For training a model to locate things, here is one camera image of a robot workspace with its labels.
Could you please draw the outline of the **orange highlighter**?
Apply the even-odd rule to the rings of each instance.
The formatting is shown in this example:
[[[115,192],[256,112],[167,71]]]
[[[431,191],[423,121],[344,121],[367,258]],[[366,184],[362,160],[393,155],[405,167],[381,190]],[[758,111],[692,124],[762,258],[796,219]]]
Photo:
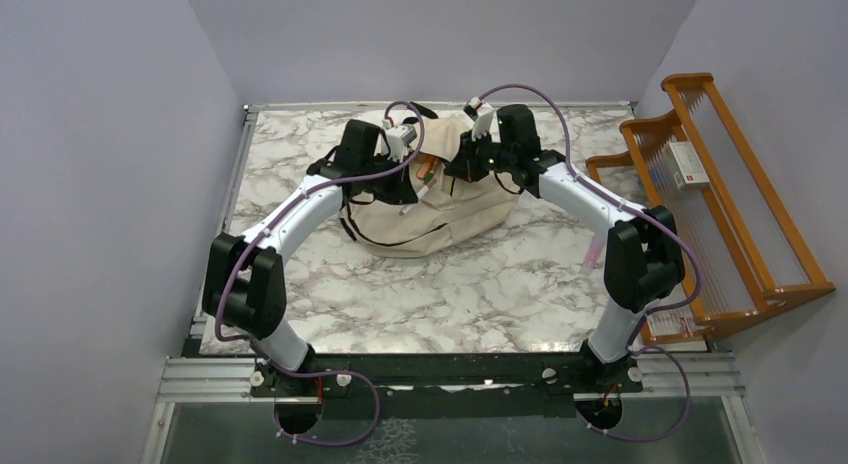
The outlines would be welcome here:
[[[441,159],[439,157],[428,155],[416,171],[416,178],[423,182],[429,173],[436,174],[440,164]]]

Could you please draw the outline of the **cream canvas backpack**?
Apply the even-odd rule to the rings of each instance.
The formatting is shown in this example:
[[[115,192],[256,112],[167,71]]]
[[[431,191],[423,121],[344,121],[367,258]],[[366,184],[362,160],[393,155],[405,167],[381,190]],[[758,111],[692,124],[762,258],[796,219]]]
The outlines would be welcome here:
[[[405,216],[399,215],[403,205],[385,204],[374,197],[350,202],[340,212],[339,221],[348,236],[378,257],[420,258],[462,243],[502,224],[520,195],[504,173],[474,183],[447,177],[444,166],[456,156],[460,135],[471,126],[460,117],[440,117],[424,106],[418,109],[425,140],[408,167],[411,182],[416,191],[424,186],[416,171],[428,155],[441,159],[437,182]]]

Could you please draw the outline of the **pink highlighter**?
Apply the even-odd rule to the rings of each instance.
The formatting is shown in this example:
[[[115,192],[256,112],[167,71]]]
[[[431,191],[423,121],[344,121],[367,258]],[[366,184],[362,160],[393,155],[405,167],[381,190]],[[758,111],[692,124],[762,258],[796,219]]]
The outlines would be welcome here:
[[[597,261],[601,257],[605,247],[605,239],[600,235],[595,235],[587,249],[584,259],[581,264],[580,272],[584,275],[590,275],[596,267]]]

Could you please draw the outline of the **brown white marker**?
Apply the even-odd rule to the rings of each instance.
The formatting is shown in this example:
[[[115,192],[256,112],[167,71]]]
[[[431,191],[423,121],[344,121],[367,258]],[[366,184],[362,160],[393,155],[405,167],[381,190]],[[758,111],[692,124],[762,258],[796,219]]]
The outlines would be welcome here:
[[[427,185],[422,186],[416,192],[416,200],[413,203],[405,204],[401,207],[399,211],[400,216],[407,215],[414,207],[416,207],[423,199],[423,197],[430,191],[430,187]]]

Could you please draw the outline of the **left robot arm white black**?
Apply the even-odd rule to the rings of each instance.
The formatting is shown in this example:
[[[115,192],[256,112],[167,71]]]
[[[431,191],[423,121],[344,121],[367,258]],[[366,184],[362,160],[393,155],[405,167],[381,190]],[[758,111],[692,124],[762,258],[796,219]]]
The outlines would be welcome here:
[[[273,361],[276,380],[288,393],[309,390],[315,370],[307,361],[310,345],[285,318],[286,262],[356,192],[385,186],[393,193],[423,141],[422,124],[350,120],[340,143],[307,168],[281,205],[243,233],[213,239],[202,309],[213,317],[218,339],[227,338],[223,326],[236,328],[237,339]]]

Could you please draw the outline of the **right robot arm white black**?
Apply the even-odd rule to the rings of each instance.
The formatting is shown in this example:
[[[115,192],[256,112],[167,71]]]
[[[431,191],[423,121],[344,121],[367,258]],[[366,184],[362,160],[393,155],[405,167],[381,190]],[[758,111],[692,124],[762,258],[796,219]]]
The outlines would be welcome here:
[[[673,215],[622,198],[579,172],[566,155],[543,149],[527,106],[494,109],[474,98],[463,110],[473,126],[459,138],[458,154],[446,168],[450,176],[476,182],[507,174],[522,191],[558,206],[603,239],[609,301],[568,369],[573,380],[600,391],[625,369],[650,305],[685,276]]]

